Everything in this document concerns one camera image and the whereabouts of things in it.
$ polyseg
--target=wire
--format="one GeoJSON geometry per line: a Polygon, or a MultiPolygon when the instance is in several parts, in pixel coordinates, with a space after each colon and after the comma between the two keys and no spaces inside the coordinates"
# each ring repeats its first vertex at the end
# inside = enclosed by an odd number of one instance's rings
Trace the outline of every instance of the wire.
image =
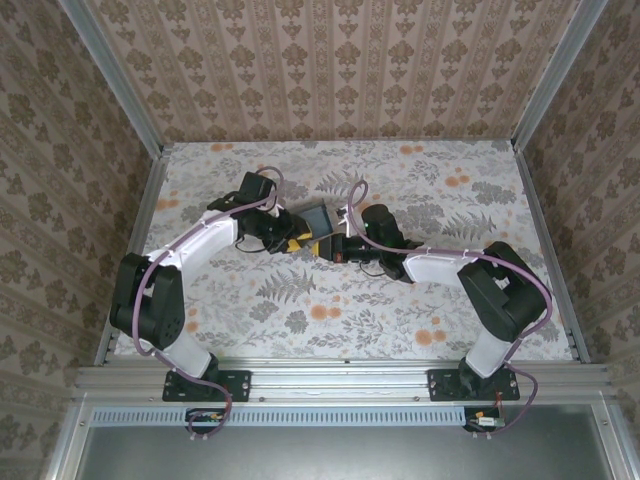
{"type": "MultiPolygon", "coordinates": [[[[544,327],[549,322],[549,320],[551,320],[551,315],[553,313],[553,303],[552,303],[552,300],[551,300],[551,294],[549,293],[547,288],[542,284],[542,282],[540,280],[538,280],[535,277],[535,275],[532,275],[531,273],[527,272],[526,270],[520,268],[517,265],[514,265],[511,262],[507,262],[505,260],[502,260],[502,259],[496,258],[496,257],[492,257],[490,255],[485,255],[484,253],[471,252],[471,251],[468,251],[468,250],[464,250],[464,251],[463,250],[450,250],[450,249],[445,249],[445,248],[430,248],[430,247],[418,247],[418,248],[416,248],[414,250],[409,250],[409,249],[402,249],[402,248],[387,247],[385,245],[381,245],[381,244],[371,240],[362,231],[362,229],[357,225],[357,223],[355,221],[355,218],[353,216],[354,207],[356,207],[357,205],[362,203],[362,201],[367,196],[368,191],[369,191],[369,184],[364,179],[358,180],[356,183],[353,184],[353,186],[351,187],[351,190],[349,191],[349,195],[347,197],[347,221],[351,225],[351,228],[353,228],[354,231],[360,236],[360,238],[362,238],[362,240],[367,242],[369,245],[371,245],[371,246],[373,246],[375,248],[378,248],[380,250],[384,250],[384,251],[391,252],[391,253],[399,253],[399,254],[402,254],[402,255],[410,255],[410,254],[415,254],[415,253],[426,253],[426,254],[433,253],[433,254],[437,254],[437,255],[447,255],[447,256],[451,256],[451,257],[463,257],[463,258],[464,257],[472,257],[472,258],[477,258],[477,259],[480,259],[480,260],[485,260],[485,261],[492,262],[492,263],[497,264],[497,265],[501,265],[501,266],[503,266],[505,268],[508,268],[509,270],[521,275],[522,277],[527,279],[529,282],[531,282],[540,291],[540,293],[542,294],[542,296],[544,298],[545,304],[546,304],[546,313],[542,317],[542,320],[540,320],[538,323],[536,323],[535,325],[530,327],[528,330],[526,330],[526,331],[524,331],[524,332],[522,332],[520,334],[518,339],[511,346],[511,349],[507,352],[507,355],[504,358],[505,362],[508,362],[511,359],[511,357],[516,352],[518,347],[520,347],[520,345],[522,344],[522,340],[524,340],[526,337],[528,337],[532,333],[535,333],[538,330],[540,330],[542,327],[544,327]],[[358,201],[354,202],[353,201],[353,197],[355,195],[356,190],[359,187],[362,187],[363,193],[362,193],[362,196],[358,199],[358,201]]],[[[512,372],[514,372],[514,373],[516,373],[518,375],[522,375],[524,377],[527,377],[529,380],[531,380],[531,382],[533,383],[533,390],[531,392],[531,395],[527,399],[527,402],[525,403],[524,408],[518,413],[518,415],[516,415],[516,417],[511,422],[509,422],[507,425],[505,425],[504,427],[500,428],[499,430],[494,431],[492,433],[493,435],[495,435],[497,433],[505,432],[505,431],[509,430],[513,425],[515,425],[522,418],[522,416],[529,410],[529,408],[531,408],[531,404],[533,403],[534,399],[536,398],[536,395],[538,394],[538,381],[535,379],[535,377],[533,375],[514,367],[510,363],[507,363],[507,368],[509,368],[512,372]]]]}
{"type": "Polygon", "coordinates": [[[204,385],[204,386],[213,388],[215,390],[218,390],[219,392],[221,392],[224,395],[224,397],[225,397],[225,413],[224,413],[224,416],[222,417],[222,420],[220,420],[220,423],[218,424],[218,426],[216,428],[214,428],[210,432],[211,435],[219,432],[220,429],[223,427],[223,425],[229,419],[229,416],[231,415],[231,408],[232,408],[232,403],[233,403],[232,399],[231,399],[231,394],[227,391],[227,389],[225,389],[224,387],[218,385],[217,383],[208,382],[206,380],[202,380],[202,379],[199,379],[199,378],[196,378],[196,377],[193,377],[193,376],[189,375],[184,370],[181,370],[180,368],[178,368],[173,362],[171,362],[171,360],[169,360],[167,357],[165,357],[162,354],[162,352],[160,350],[157,350],[155,347],[151,347],[149,350],[145,350],[144,348],[142,348],[142,345],[140,343],[140,332],[139,332],[140,306],[142,305],[142,298],[144,297],[144,290],[145,290],[145,288],[147,286],[147,283],[149,282],[149,279],[151,278],[151,275],[153,274],[155,269],[158,267],[158,265],[160,265],[160,262],[162,262],[165,258],[170,256],[176,249],[178,249],[181,245],[186,243],[195,234],[200,232],[202,229],[208,228],[213,223],[215,223],[215,222],[217,222],[219,220],[222,220],[224,218],[230,217],[231,215],[234,215],[234,214],[236,214],[238,212],[242,212],[244,210],[249,210],[251,208],[260,207],[262,205],[267,204],[271,200],[273,200],[273,205],[274,206],[277,204],[277,202],[278,202],[278,194],[279,194],[278,193],[278,189],[281,188],[281,187],[284,188],[284,175],[276,167],[263,167],[263,168],[260,168],[259,170],[257,170],[256,173],[261,173],[261,172],[267,171],[267,170],[275,172],[279,177],[279,182],[276,184],[275,188],[271,191],[269,196],[267,198],[263,199],[263,200],[259,200],[257,202],[249,203],[247,205],[242,205],[240,207],[232,208],[231,210],[228,210],[226,212],[221,212],[221,213],[219,213],[217,215],[214,215],[214,216],[206,219],[203,222],[199,222],[197,225],[194,225],[189,231],[187,231],[184,235],[182,235],[180,238],[178,238],[171,245],[169,245],[169,247],[167,247],[167,249],[158,256],[158,258],[156,258],[153,262],[151,262],[151,264],[149,265],[147,270],[144,272],[144,275],[142,276],[142,280],[140,281],[140,286],[138,287],[138,291],[136,293],[135,302],[133,304],[133,315],[132,315],[132,320],[131,320],[131,336],[133,337],[133,345],[136,348],[136,351],[140,355],[142,355],[143,357],[148,357],[150,355],[154,355],[158,360],[160,360],[162,363],[167,365],[170,369],[174,370],[176,373],[178,373],[180,376],[182,376],[185,380],[188,380],[188,381],[193,382],[193,383],[197,383],[198,385],[204,385]]]}
{"type": "Polygon", "coordinates": [[[386,275],[384,272],[382,273],[377,273],[377,274],[373,274],[373,273],[369,273],[367,272],[363,267],[362,267],[362,262],[358,263],[358,266],[360,267],[360,270],[362,270],[362,273],[364,273],[365,275],[368,275],[371,278],[378,278],[381,277],[383,275],[386,275]]]}

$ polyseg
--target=purple cable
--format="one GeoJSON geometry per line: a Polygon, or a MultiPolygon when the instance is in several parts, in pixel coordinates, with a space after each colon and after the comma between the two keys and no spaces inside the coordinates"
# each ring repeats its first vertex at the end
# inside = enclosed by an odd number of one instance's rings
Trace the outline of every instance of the purple cable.
{"type": "MultiPolygon", "coordinates": [[[[522,332],[520,334],[518,339],[513,343],[513,346],[511,347],[511,349],[507,352],[507,355],[505,357],[505,362],[507,362],[513,356],[513,354],[516,352],[516,350],[518,349],[518,347],[522,343],[522,340],[524,340],[526,337],[528,337],[532,333],[540,330],[542,327],[544,327],[547,324],[547,322],[549,322],[549,320],[551,319],[551,314],[553,313],[553,303],[552,303],[552,300],[551,300],[551,294],[545,288],[545,286],[542,284],[542,282],[540,282],[540,280],[538,280],[534,275],[531,275],[526,270],[518,267],[517,265],[514,265],[511,262],[507,262],[505,260],[501,260],[499,258],[495,258],[495,257],[492,257],[490,255],[485,255],[484,253],[480,253],[480,252],[469,252],[469,251],[466,251],[466,250],[450,250],[450,249],[445,249],[445,248],[424,248],[424,247],[422,247],[422,248],[419,247],[419,248],[416,248],[414,250],[408,250],[408,249],[402,249],[402,248],[387,247],[385,245],[381,245],[381,244],[376,243],[373,240],[371,240],[360,229],[360,227],[358,227],[358,225],[356,224],[356,222],[354,220],[354,217],[353,217],[353,209],[354,209],[354,207],[356,207],[360,203],[362,203],[362,201],[367,196],[367,192],[368,191],[369,191],[369,184],[365,180],[359,180],[353,185],[353,187],[351,187],[351,190],[349,191],[349,196],[347,197],[347,213],[348,213],[347,221],[351,224],[351,227],[356,231],[356,233],[360,236],[360,238],[362,238],[362,240],[367,242],[369,245],[371,245],[371,246],[373,246],[375,248],[378,248],[380,250],[384,250],[384,251],[391,252],[391,253],[399,253],[399,254],[402,254],[402,255],[408,255],[408,254],[413,254],[413,253],[427,253],[427,254],[428,253],[433,253],[433,254],[437,254],[437,255],[447,255],[447,256],[452,256],[452,257],[472,257],[472,258],[478,258],[480,260],[486,260],[488,262],[492,262],[492,263],[495,263],[497,265],[502,265],[503,267],[506,267],[506,268],[510,269],[511,271],[523,276],[524,278],[529,280],[531,283],[533,283],[535,285],[535,287],[540,291],[540,293],[544,297],[544,300],[545,300],[545,303],[546,303],[546,307],[547,307],[547,311],[546,311],[544,317],[542,317],[542,320],[540,320],[533,327],[529,328],[527,331],[522,332]],[[362,193],[362,196],[360,197],[360,199],[358,199],[358,201],[354,203],[353,196],[355,195],[355,191],[358,189],[358,187],[363,187],[364,192],[362,193]]],[[[524,408],[520,411],[520,413],[511,422],[509,422],[508,425],[502,427],[499,430],[496,430],[495,432],[493,432],[493,434],[508,430],[509,428],[511,428],[511,426],[513,426],[513,424],[515,424],[518,420],[520,420],[520,418],[522,418],[522,416],[529,410],[529,408],[531,407],[531,404],[533,403],[533,400],[536,398],[536,395],[538,393],[538,382],[534,378],[533,375],[531,375],[531,374],[529,374],[527,372],[524,372],[524,371],[514,367],[511,364],[507,364],[507,368],[509,368],[511,371],[513,371],[513,372],[515,372],[515,373],[517,373],[519,375],[522,375],[524,377],[527,377],[529,380],[531,380],[533,382],[533,391],[531,392],[531,395],[529,396],[529,399],[525,403],[524,408]]]]}
{"type": "MultiPolygon", "coordinates": [[[[273,200],[273,205],[275,206],[277,201],[278,201],[278,189],[280,187],[284,187],[284,175],[276,167],[263,167],[263,168],[260,168],[259,170],[257,170],[256,173],[261,173],[261,172],[265,172],[265,171],[273,171],[273,172],[275,172],[278,175],[279,180],[280,180],[278,182],[278,184],[276,185],[276,187],[274,188],[273,192],[271,192],[267,198],[265,198],[264,200],[260,200],[258,202],[253,202],[253,203],[249,203],[247,205],[242,205],[241,207],[232,208],[231,210],[229,210],[227,212],[219,213],[218,215],[214,215],[213,217],[205,220],[204,222],[200,222],[197,225],[194,225],[191,230],[187,231],[184,235],[182,235],[175,242],[173,242],[171,245],[169,245],[169,247],[167,247],[167,250],[162,252],[158,256],[158,258],[156,258],[151,263],[151,265],[149,265],[149,267],[147,268],[147,271],[142,276],[142,280],[140,281],[140,286],[138,287],[138,292],[136,293],[135,303],[133,304],[133,316],[132,316],[132,321],[131,321],[131,336],[133,337],[133,345],[135,346],[136,351],[140,355],[142,355],[143,357],[148,357],[149,355],[152,355],[152,354],[157,352],[154,347],[150,348],[149,350],[144,350],[142,348],[142,345],[140,344],[140,332],[138,331],[139,325],[140,325],[140,306],[142,305],[142,297],[144,296],[144,290],[145,290],[146,285],[149,282],[149,279],[151,278],[151,275],[153,274],[154,270],[158,267],[160,262],[162,262],[169,255],[171,255],[171,253],[174,250],[179,248],[181,245],[183,245],[185,242],[187,242],[189,239],[191,239],[196,233],[200,232],[204,228],[207,228],[212,223],[217,222],[218,220],[221,220],[223,218],[227,218],[227,217],[229,217],[229,216],[231,216],[231,215],[233,215],[235,213],[242,212],[244,210],[249,210],[251,208],[260,207],[262,205],[266,205],[271,200],[273,200]]],[[[216,428],[214,428],[208,435],[213,435],[214,433],[217,433],[220,430],[220,428],[226,423],[226,421],[229,418],[229,415],[231,414],[232,401],[231,401],[231,395],[229,394],[229,392],[225,388],[221,387],[220,385],[218,385],[216,383],[207,382],[206,380],[201,380],[199,378],[196,378],[196,377],[193,377],[193,376],[189,375],[187,372],[185,372],[185,371],[179,369],[178,367],[176,367],[176,365],[174,365],[168,358],[166,358],[164,355],[162,355],[162,352],[157,352],[157,353],[159,353],[159,355],[156,355],[156,358],[158,358],[158,360],[160,360],[162,363],[167,365],[170,369],[175,370],[179,375],[181,375],[186,380],[188,380],[190,382],[193,382],[193,383],[197,383],[199,385],[205,385],[207,387],[214,388],[214,389],[216,389],[216,390],[218,390],[218,391],[220,391],[220,392],[222,392],[224,394],[225,401],[226,401],[226,404],[227,404],[227,408],[225,408],[224,417],[222,418],[222,420],[220,421],[218,426],[216,428]]],[[[195,432],[193,432],[193,430],[191,430],[191,429],[190,429],[190,431],[191,431],[191,433],[193,435],[199,435],[199,434],[196,434],[195,432]]]]}

